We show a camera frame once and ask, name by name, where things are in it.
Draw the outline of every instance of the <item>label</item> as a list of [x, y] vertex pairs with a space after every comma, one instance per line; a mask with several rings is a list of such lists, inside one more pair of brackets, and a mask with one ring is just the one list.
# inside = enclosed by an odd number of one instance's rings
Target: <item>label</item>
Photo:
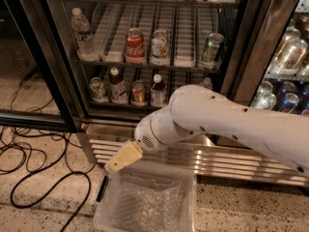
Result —
[[127, 103], [127, 93], [125, 82], [122, 81], [117, 85], [110, 84], [110, 89], [112, 93], [111, 100], [116, 104], [125, 104]]
[[166, 104], [166, 90], [157, 91], [151, 89], [151, 106], [163, 107]]
[[126, 54], [131, 58], [134, 58], [135, 56], [138, 57], [144, 56], [145, 55], [144, 43], [141, 43], [137, 47], [127, 46]]
[[152, 39], [152, 56], [158, 59], [166, 59], [169, 56], [169, 43], [167, 38]]

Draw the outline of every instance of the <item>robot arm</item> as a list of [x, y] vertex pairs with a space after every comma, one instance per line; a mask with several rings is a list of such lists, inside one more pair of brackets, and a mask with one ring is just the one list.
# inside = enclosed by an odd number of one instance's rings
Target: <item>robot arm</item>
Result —
[[309, 119], [247, 107], [196, 85], [183, 86], [169, 104], [145, 117], [137, 144], [155, 152], [199, 134], [229, 137], [309, 177]]

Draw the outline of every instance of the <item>bottle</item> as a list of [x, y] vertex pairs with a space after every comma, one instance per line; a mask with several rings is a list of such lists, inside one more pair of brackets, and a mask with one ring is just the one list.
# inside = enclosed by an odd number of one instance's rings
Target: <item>bottle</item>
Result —
[[111, 101], [116, 104], [127, 103], [127, 93], [124, 76], [116, 67], [110, 70], [109, 74]]
[[212, 90], [212, 83], [209, 77], [205, 77], [200, 83], [199, 86]]
[[72, 17], [70, 26], [76, 39], [81, 54], [89, 54], [95, 51], [94, 36], [90, 30], [90, 23], [87, 17], [81, 13], [79, 8], [71, 10]]
[[151, 106], [163, 107], [166, 104], [166, 87], [161, 75], [154, 75], [154, 83], [151, 86]]

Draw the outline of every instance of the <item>beverage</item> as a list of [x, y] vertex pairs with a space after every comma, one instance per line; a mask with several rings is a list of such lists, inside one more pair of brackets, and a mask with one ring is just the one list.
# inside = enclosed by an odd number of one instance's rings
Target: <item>beverage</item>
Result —
[[93, 100], [95, 102], [99, 102], [99, 103], [108, 102], [104, 83], [99, 77], [92, 78], [90, 80], [89, 86], [90, 86]]
[[297, 30], [293, 27], [288, 27], [287, 30], [285, 31], [284, 35], [282, 36], [280, 44], [276, 48], [274, 56], [278, 57], [278, 55], [280, 55], [281, 51], [287, 45], [287, 43], [289, 43], [293, 39], [299, 39], [299, 38], [300, 38], [299, 30]]
[[263, 80], [261, 85], [258, 88], [257, 94], [255, 95], [253, 102], [252, 102], [252, 106], [256, 107], [256, 103], [259, 99], [260, 96], [262, 96], [263, 94], [270, 92], [272, 93], [273, 90], [273, 86], [269, 81]]
[[152, 64], [161, 66], [170, 62], [170, 39], [166, 30], [156, 30], [152, 39]]
[[299, 103], [299, 97], [296, 94], [288, 93], [278, 103], [278, 111], [292, 113]]
[[116, 67], [110, 70], [109, 74], [111, 101], [116, 104], [127, 103], [127, 93], [124, 76]]
[[307, 53], [299, 63], [298, 71], [296, 76], [299, 77], [308, 77], [309, 76], [309, 54]]
[[199, 86], [212, 90], [212, 82], [209, 77], [205, 77], [200, 83]]
[[132, 83], [131, 94], [131, 104], [137, 106], [147, 105], [146, 87], [141, 80]]
[[151, 87], [151, 106], [163, 107], [166, 104], [166, 87], [161, 75], [154, 75]]
[[272, 74], [293, 75], [297, 72], [298, 63], [307, 52], [308, 44], [304, 40], [294, 39], [287, 43], [270, 70]]
[[144, 64], [144, 36], [138, 28], [131, 28], [126, 33], [126, 62]]
[[70, 26], [76, 39], [81, 54], [89, 54], [95, 51], [94, 37], [91, 33], [90, 23], [79, 8], [72, 9]]
[[302, 102], [300, 114], [302, 116], [309, 116], [309, 100]]
[[255, 108], [271, 110], [277, 103], [277, 98], [271, 92], [265, 92], [260, 95], [255, 104]]
[[[220, 34], [210, 34], [205, 42], [202, 53], [201, 63], [215, 63], [220, 59], [221, 51], [223, 48], [224, 37]], [[209, 69], [215, 68], [215, 65], [208, 66]]]
[[285, 97], [286, 94], [295, 92], [296, 86], [291, 81], [285, 81], [279, 87], [277, 98], [281, 99], [282, 97]]

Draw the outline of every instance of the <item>can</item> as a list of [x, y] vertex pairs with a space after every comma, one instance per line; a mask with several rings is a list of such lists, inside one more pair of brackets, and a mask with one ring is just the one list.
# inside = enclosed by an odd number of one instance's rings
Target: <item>can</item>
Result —
[[299, 77], [308, 77], [309, 76], [309, 54], [303, 57], [302, 61], [299, 63], [296, 76]]
[[305, 100], [301, 104], [300, 115], [309, 116], [309, 100]]
[[301, 39], [294, 39], [287, 43], [275, 61], [274, 74], [293, 75], [297, 72], [298, 63], [307, 52], [308, 44]]
[[295, 93], [295, 92], [296, 92], [296, 86], [291, 81], [285, 81], [279, 87], [277, 98], [281, 99], [286, 94]]
[[223, 35], [217, 33], [210, 34], [206, 38], [201, 61], [205, 63], [213, 63], [219, 60], [223, 49], [223, 43]]
[[144, 35], [138, 28], [131, 28], [126, 33], [126, 62], [130, 64], [145, 62]]
[[131, 104], [137, 106], [147, 105], [146, 87], [141, 80], [134, 81], [131, 87]]
[[271, 92], [265, 92], [259, 96], [254, 104], [255, 108], [271, 110], [277, 103], [277, 98]]
[[170, 39], [166, 30], [158, 29], [154, 31], [151, 56], [158, 60], [170, 58]]
[[106, 90], [104, 83], [99, 77], [94, 77], [90, 80], [90, 90], [95, 102], [106, 102]]
[[299, 30], [295, 29], [294, 27], [288, 27], [284, 35], [282, 36], [280, 44], [276, 48], [274, 56], [278, 57], [287, 43], [289, 43], [293, 39], [299, 39], [299, 38], [300, 38]]
[[278, 103], [278, 111], [292, 113], [299, 103], [299, 97], [296, 94], [288, 93]]

